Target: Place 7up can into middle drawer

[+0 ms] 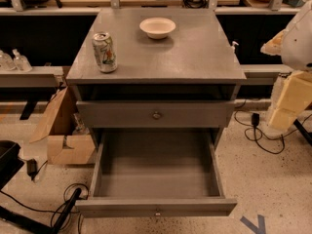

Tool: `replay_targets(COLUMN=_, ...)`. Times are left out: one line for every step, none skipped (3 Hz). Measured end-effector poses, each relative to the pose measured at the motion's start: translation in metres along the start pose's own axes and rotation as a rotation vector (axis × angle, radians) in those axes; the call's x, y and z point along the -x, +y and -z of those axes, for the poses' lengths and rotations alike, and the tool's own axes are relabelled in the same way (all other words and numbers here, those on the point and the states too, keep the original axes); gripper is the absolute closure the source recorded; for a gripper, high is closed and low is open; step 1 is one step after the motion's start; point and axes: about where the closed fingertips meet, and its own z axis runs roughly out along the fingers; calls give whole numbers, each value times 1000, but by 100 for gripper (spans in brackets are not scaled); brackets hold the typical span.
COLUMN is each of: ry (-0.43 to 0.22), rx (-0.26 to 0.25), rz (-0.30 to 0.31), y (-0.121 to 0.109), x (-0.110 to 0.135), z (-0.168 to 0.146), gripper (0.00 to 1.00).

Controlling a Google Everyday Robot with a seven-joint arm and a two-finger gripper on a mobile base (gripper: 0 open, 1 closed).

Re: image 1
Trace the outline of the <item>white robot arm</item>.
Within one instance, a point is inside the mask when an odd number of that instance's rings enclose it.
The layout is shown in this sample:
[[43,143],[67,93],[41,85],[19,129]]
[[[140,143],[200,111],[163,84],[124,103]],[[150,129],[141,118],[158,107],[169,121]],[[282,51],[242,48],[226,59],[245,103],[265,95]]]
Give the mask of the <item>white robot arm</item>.
[[274,83],[266,114],[267,132],[283,134],[312,102],[312,1],[306,2],[260,51],[280,56],[282,63],[292,69],[287,78],[279,77]]

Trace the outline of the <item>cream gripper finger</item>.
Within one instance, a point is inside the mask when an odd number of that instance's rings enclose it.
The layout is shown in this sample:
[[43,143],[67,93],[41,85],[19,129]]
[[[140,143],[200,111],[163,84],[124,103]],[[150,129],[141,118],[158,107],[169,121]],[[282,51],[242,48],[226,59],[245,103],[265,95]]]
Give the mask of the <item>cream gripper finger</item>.
[[277,33],[272,39],[262,45],[260,51],[268,56],[279,56],[282,50],[282,40],[284,38],[284,30]]
[[311,103],[311,72],[295,71],[286,79],[277,79],[267,114],[267,125],[276,131],[287,131]]

